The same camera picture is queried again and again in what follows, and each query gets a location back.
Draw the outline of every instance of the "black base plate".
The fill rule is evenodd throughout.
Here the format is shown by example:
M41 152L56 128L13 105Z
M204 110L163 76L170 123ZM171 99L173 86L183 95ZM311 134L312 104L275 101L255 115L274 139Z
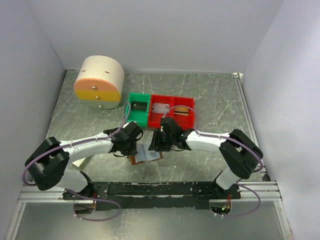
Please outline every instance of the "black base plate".
M234 184L221 190L214 181L185 182L93 182L97 199L108 199L123 209L184 208L210 209L209 200L240 199L239 187ZM93 193L86 197L93 198ZM63 194L64 200L80 200L70 192ZM96 202L96 211L116 209L117 206Z

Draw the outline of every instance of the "metal floor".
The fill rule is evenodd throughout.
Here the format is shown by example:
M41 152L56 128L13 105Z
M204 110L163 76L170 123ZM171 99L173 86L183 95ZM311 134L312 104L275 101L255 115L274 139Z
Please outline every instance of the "metal floor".
M127 73L120 108L110 110L89 108L78 100L73 88L77 75L78 71L67 71L52 116L47 136L58 141L90 137L118 127L130 92L194 98L201 131L229 133L241 129L252 135L232 74ZM144 130L141 142L150 143L152 135L151 130ZM125 157L98 154L87 158L81 170L93 181L213 181L226 166L220 153L192 150L165 152L161 160L138 165L131 165ZM248 181L261 181L261 175L254 173Z

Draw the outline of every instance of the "metal frame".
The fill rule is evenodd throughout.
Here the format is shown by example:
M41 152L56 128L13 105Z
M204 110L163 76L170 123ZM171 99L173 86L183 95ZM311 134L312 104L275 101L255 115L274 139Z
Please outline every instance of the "metal frame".
M256 191L261 201L282 201L276 181L242 181L241 184ZM235 202L256 202L257 197L249 190L239 187L241 199L233 199ZM18 203L92 203L91 200L63 200L64 188L53 187L46 191L40 191L36 186L23 186ZM210 200L210 203L225 202L226 200Z
M249 134L253 142L258 145L258 140L253 128L253 123L250 118L249 109L246 103L245 95L242 89L242 84L240 79L235 79L238 93L240 95L241 104L244 109L246 122L249 127ZM264 167L261 174L267 173ZM274 202L279 223L281 226L282 234L285 240L292 240L292 232L289 227L288 219L282 202L281 193L278 188L276 181L242 181L241 184L249 187L250 189L256 191L261 198L261 201L272 201ZM256 202L257 197L245 188L240 187L240 199L233 199L235 202ZM18 232L19 224L24 213L27 203L92 203L91 200L63 200L64 189L60 187L53 187L46 191L40 191L36 186L23 186L17 206L11 220L9 230L7 232L6 240L14 240ZM225 200L210 200L210 203L218 203Z
M24 214L26 207L26 203L24 202L18 202L13 217L11 219L8 232L6 233L5 240L15 240L17 236L17 232L20 226L22 215Z

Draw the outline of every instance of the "cable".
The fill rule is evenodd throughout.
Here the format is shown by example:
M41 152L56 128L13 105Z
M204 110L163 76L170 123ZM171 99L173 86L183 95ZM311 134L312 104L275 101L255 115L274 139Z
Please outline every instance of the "cable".
M28 169L32 166L32 164L34 164L35 162L39 161L40 159L42 159L43 157L57 151L57 150L60 150L60 149L63 149L63 148L66 148L66 147L72 147L72 146L76 146L76 145L79 145L79 144L83 144L83 143L88 143L88 142L95 142L95 141L99 141L99 140L107 140L109 138L111 138L112 136L114 136L116 133L118 133L122 127L126 124L127 120L128 120L128 117L130 115L130 111L131 111L131 104L130 102L127 102L124 106L124 109L127 108L127 105L129 105L129 108L128 108L128 112L127 112L127 115L125 116L124 118L124 121L123 123L121 124L120 127L118 127L117 130L115 130L113 133L111 133L110 135L106 136L106 137L92 137L92 138L88 138L88 139L84 139L84 140L80 140L80 141L77 141L77 142L73 142L71 144L65 144L65 145L62 145L62 146L57 146L49 151L46 151L45 153L37 156L35 159L33 159L31 162L29 162L29 164L27 166L25 166L23 172L22 172L22 182L24 183L24 185L27 185L27 186L36 186L35 183L29 183L27 182L26 180L26 173L28 171Z
M75 204L73 205L73 213L74 213L74 216L80 220L86 220L86 221L90 221L90 222L103 222L103 221L108 221L108 220L111 220L111 219L114 219L116 217L119 216L120 212L121 212L121 206L119 203L117 203L116 201L111 201L111 200L106 200L106 199L99 199L99 198L91 198L91 197L86 197L86 196L82 196L78 193L76 193L75 191L72 191L70 189L66 189L67 191L69 191L70 193L72 193L73 195L79 197L79 198L82 198L82 199L85 199L85 200L92 200L92 201L96 201L96 202L103 202L103 203L110 203L110 204L114 204L116 205L118 208L119 208L119 211L113 215L113 216L110 216L110 217L107 217L107 218L103 218L103 219L91 219L91 218L86 218L86 217L81 217L79 216L77 213L76 213L76 206Z
M217 139L226 139L226 140L229 140L231 142L234 142L238 145L240 145L241 147L243 147L245 150L247 150L249 153L251 153L256 159L257 161L259 162L259 168L254 170L253 172L256 173L256 172L260 172L263 168L264 168L264 164L263 162L261 161L260 157L254 152L252 151L249 147L247 147L246 145L244 145L242 142L239 142L231 137L228 137L228 136L221 136L221 135L215 135L215 134L206 134L206 133L200 133L198 131L198 127L200 125L200 116L199 114L197 113L196 110L194 110L192 107L189 107L189 106L185 106L185 105L177 105L177 106L173 106L171 108L169 108L167 110L167 112L162 116L163 118L166 117L166 115L170 112L170 110L174 109L174 108L177 108L177 107L184 107L184 108L187 108L187 109L190 109L194 112L195 116L196 116L196 119L197 119L197 123L196 123L196 126L194 128L194 131L196 134L198 134L199 136L203 136L203 137L210 137L210 138L217 138Z
M247 215L249 215L249 214L252 214L252 213L254 213L255 211L257 211L258 208L260 208L261 198L259 197L258 193L256 193L256 192L255 192L254 190L252 190L251 188L246 187L246 186L244 186L244 185L242 185L242 184L240 184L240 183L238 183L238 182L237 182L236 184L237 184L239 187L245 188L245 189L249 190L250 192L252 192L254 195L256 195L256 197L258 198L258 205L257 205L254 209L252 209L252 210L250 210L250 211L248 211L248 212L245 212L245 213L241 213L241 214L237 214L237 215L231 215L231 216L229 216L229 215L221 215L221 214L218 214L218 213L214 213L214 216L215 216L215 217L216 217L216 216L219 216L219 217L228 218L228 219L239 218L239 217L244 217L244 216L247 216Z
M194 114L195 114L195 116L196 116L196 119L197 119L197 123L196 123L196 126L195 126L195 128L194 128L194 131L195 131L196 134L198 134L199 136L203 136L203 137L226 139L226 140L229 140L229 141L231 141L231 142L234 142L234 143L240 145L240 146L243 147L245 150L247 150L249 153L251 153L251 154L258 160L258 162L259 162L259 165L260 165L259 168L256 169L256 170L254 170L253 172L256 173L256 172L259 172L259 171L261 171L261 170L263 169L264 164L262 163L260 157L259 157L254 151L252 151L249 147L247 147L246 145L244 145L242 142L239 142L239 141L237 141L237 140L235 140L235 139L233 139L233 138L231 138L231 137L227 137L227 136L200 133L200 132L198 131L198 127L199 127L199 125L200 125L200 116L199 116L199 114L197 113L197 111L194 110L192 107L185 106L185 105L173 106L173 107L169 108L169 109L167 110L167 112L166 112L162 117L165 118L166 115L170 112L170 110L172 110L172 109L174 109L174 108L177 108L177 107L188 108L188 109L190 109L191 111L194 112ZM249 191L252 192L254 195L256 195L256 197L258 198L258 205L257 205L254 209L252 209L251 211L248 211L248 212L246 212L246 213L242 213L242 214L238 214L238 215L231 215L231 216L224 216L224 215L215 213L214 216L217 216L217 215L218 215L218 216L221 216L222 218L238 218L238 217L243 217L243 216L252 214L252 213L255 212L256 210L258 210L258 208L259 208L260 205L261 205L261 199L260 199L259 195L258 195L254 190L252 190L252 189L250 189L250 188L248 188L248 187L246 187L246 186L244 186L244 185L242 185L242 184L240 184L240 183L238 183L238 182L237 182L236 184L237 184L238 186L242 187L242 188L245 188L245 189L249 190Z

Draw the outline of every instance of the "metal table surface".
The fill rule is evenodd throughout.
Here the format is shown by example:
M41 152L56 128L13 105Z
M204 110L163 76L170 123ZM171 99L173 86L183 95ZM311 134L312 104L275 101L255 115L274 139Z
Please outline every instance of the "metal table surface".
M78 73L67 71L49 126L47 136L55 136L58 141L90 137L118 127L130 92L194 98L200 130L229 133L241 129L252 135L239 85L232 74L126 73L120 107L101 110L78 100L73 88ZM152 135L151 130L144 130L141 142L150 143ZM98 154L88 157L81 170L93 181L212 181L226 166L220 153L186 150L164 152L163 159L138 165L131 165L125 157ZM261 180L261 174L254 173L248 181Z
M194 98L202 131L225 133L238 128L256 141L241 86L231 74L128 73L121 106L111 110L92 109L80 103L73 90L77 74L77 71L66 74L48 137L75 140L119 126L129 92L136 92ZM143 142L150 142L151 137L152 132L145 131ZM89 158L82 170L93 181L211 181L226 166L218 153L193 150L165 152L161 160L134 166L125 158L100 154ZM245 217L229 219L214 217L209 210L184 207L123 209L113 220L88 222L73 217L72 202L59 200L63 189L38 191L24 187L8 239L291 239L277 184L261 180L259 173L249 179L260 181L255 186L262 199L260 209ZM232 201L232 215L248 212L258 203L248 193L243 192L241 196L239 201ZM95 212L89 218L109 217L116 211Z

